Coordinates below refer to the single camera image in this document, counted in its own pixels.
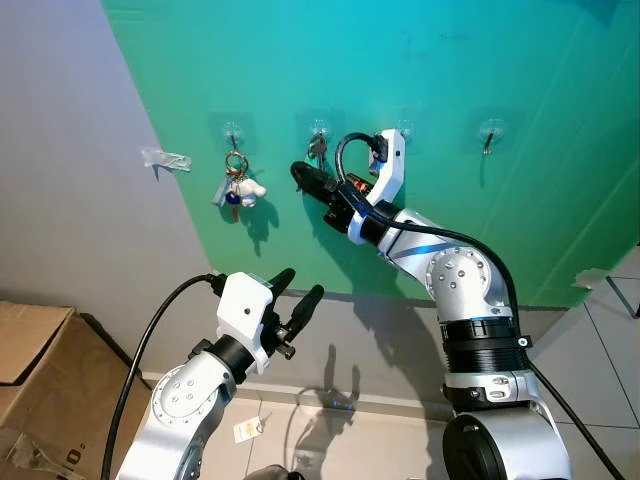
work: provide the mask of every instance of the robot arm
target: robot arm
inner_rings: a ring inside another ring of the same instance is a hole
[[[120,468],[118,480],[192,480],[200,476],[204,446],[222,420],[236,385],[262,374],[277,350],[287,359],[289,344],[309,322],[324,290],[316,285],[281,324],[273,312],[277,297],[295,272],[286,269],[269,282],[234,273],[225,279],[218,305],[218,340],[202,340],[189,361],[167,373],[151,394],[150,408]]]
[[[327,223],[354,243],[373,244],[379,256],[422,283],[435,300],[448,359],[443,393],[456,413],[443,438],[451,480],[570,479],[566,448],[523,352],[530,339],[520,335],[514,322],[500,271],[478,249],[453,238],[381,222],[384,217],[437,227],[392,203],[404,181],[400,133],[348,135],[338,145],[336,163],[351,140],[369,145],[375,185],[353,174],[338,183],[302,162],[292,165],[292,175],[329,206]],[[363,196],[378,219],[352,206]]]

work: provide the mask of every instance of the metal ring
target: metal ring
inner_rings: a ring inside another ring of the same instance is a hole
[[[240,160],[242,160],[240,168],[232,167],[229,164],[229,159],[231,157],[238,157]],[[224,164],[227,167],[227,171],[229,172],[229,175],[231,177],[241,177],[242,175],[247,173],[247,170],[249,170],[249,159],[246,157],[246,155],[243,155],[240,152],[236,152],[235,150],[231,150],[229,153],[227,153],[227,156],[224,158]]]

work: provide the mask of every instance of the cardboard box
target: cardboard box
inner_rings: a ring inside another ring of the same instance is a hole
[[[0,479],[97,480],[125,359],[95,320],[73,308],[0,303]],[[149,395],[136,379],[112,478]]]

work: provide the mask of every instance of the floor tile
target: floor tile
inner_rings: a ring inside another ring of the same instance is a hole
[[[222,422],[204,449],[200,478],[241,480],[246,476],[251,440],[236,444],[233,426],[257,416],[259,406],[259,401],[242,398],[234,398],[227,405]]]
[[[612,277],[640,278],[640,247],[635,247],[611,272]]]
[[[640,280],[618,279],[616,284],[633,309],[640,303]],[[586,301],[597,333],[602,338],[636,417],[640,415],[640,319],[633,318],[611,285],[602,282]]]
[[[605,480],[612,478],[574,425],[558,425],[569,458],[573,480]],[[640,480],[640,430],[612,427],[589,427],[613,464],[626,480]]]
[[[607,352],[584,305],[569,310],[530,352],[531,359],[583,422],[637,427]],[[569,422],[542,388],[556,420]]]
[[[439,422],[268,402],[260,416],[249,471],[279,463],[307,480],[448,478]]]

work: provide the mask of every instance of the green backdrop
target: green backdrop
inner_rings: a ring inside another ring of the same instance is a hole
[[[492,246],[522,303],[576,304],[575,275],[612,268],[638,240],[637,1],[104,7],[163,148],[193,158],[176,176],[216,269],[292,266],[297,288],[426,296],[295,192],[289,165],[317,120],[331,153],[351,131],[409,129],[401,203]],[[503,135],[483,157],[490,119]],[[211,204],[228,122],[269,189],[237,224]],[[347,162],[364,173],[364,149],[349,147]]]

